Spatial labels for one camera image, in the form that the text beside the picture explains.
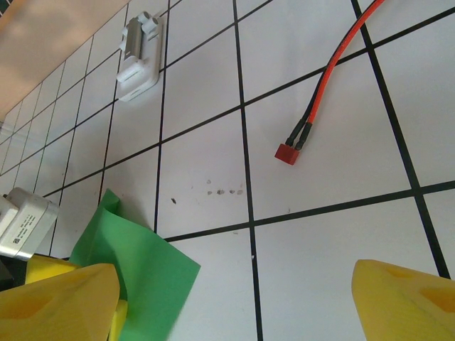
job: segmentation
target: white power adapter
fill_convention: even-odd
[[[134,99],[158,82],[163,26],[162,18],[142,12],[124,27],[120,43],[124,59],[117,75],[121,101]]]
[[[29,260],[57,215],[56,204],[22,188],[0,197],[0,255]]]

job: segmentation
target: green paper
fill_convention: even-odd
[[[115,265],[120,298],[128,301],[121,341],[166,340],[200,266],[150,229],[116,215],[119,204],[107,190],[70,262]]]

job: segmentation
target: red and black cable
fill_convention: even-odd
[[[362,15],[357,19],[357,21],[352,25],[347,34],[344,36],[340,45],[335,50],[335,53],[331,56],[328,61],[327,66],[322,72],[321,78],[319,78],[316,89],[314,90],[313,96],[310,99],[308,107],[306,108],[303,117],[295,126],[294,130],[289,135],[289,138],[286,140],[285,144],[281,144],[275,154],[275,158],[286,162],[290,165],[294,165],[297,157],[299,156],[299,151],[302,149],[306,139],[308,138],[311,127],[313,126],[314,119],[318,112],[319,105],[321,104],[322,96],[324,90],[326,89],[328,79],[333,72],[333,69],[336,66],[336,63],[339,61],[341,55],[348,47],[349,43],[352,41],[356,33],[360,30],[360,27],[367,21],[367,19],[378,9],[380,5],[385,0],[374,0],[371,5],[362,13]],[[301,131],[299,140],[296,145],[294,141]]]

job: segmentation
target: black wire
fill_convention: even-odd
[[[377,0],[373,0],[373,2],[369,5],[369,7],[367,7],[366,10],[364,10],[363,13],[365,13]],[[311,109],[313,109],[313,106],[314,106],[314,101],[316,100],[316,95],[318,93],[318,90],[319,90],[319,86],[321,85],[321,82],[322,82],[322,79],[324,77],[324,75],[326,74],[326,70],[327,70],[327,67],[328,67],[328,64],[330,64],[330,61],[335,57],[335,54],[336,54],[336,51],[340,48],[340,46],[343,44],[344,40],[348,37],[349,35],[349,32],[353,29],[353,27],[356,25],[356,23],[358,22],[358,19],[360,18],[361,16],[359,16],[357,18],[357,20],[354,22],[354,24],[349,28],[348,32],[346,32],[346,34],[344,35],[343,39],[341,39],[341,42],[338,44],[338,46],[336,47],[335,51],[333,52],[333,55],[330,57],[330,59],[328,60],[328,63],[327,65],[325,66],[324,68],[324,71],[322,72],[321,74],[321,77],[319,78],[319,81],[318,81],[318,84],[316,86],[316,89],[314,90],[313,92],[313,96],[311,96],[311,99],[310,99],[310,102],[308,103],[308,106],[306,107],[306,110],[304,112],[304,115],[302,116],[302,118],[299,120],[299,122],[297,122],[296,126],[294,127],[294,129],[292,130],[291,132],[291,135],[289,135],[289,137],[287,138],[286,140],[286,145],[288,146],[293,146],[294,145],[294,140],[297,138],[297,136],[299,135],[299,132],[303,129],[306,121],[308,121],[308,118],[310,116],[310,113],[311,113]],[[302,134],[300,136],[301,138],[299,139],[300,141],[303,140],[304,138],[304,134]]]

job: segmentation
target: wire connector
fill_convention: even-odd
[[[299,151],[286,144],[280,144],[277,152],[275,153],[275,158],[288,163],[291,166],[296,163],[298,157]]]

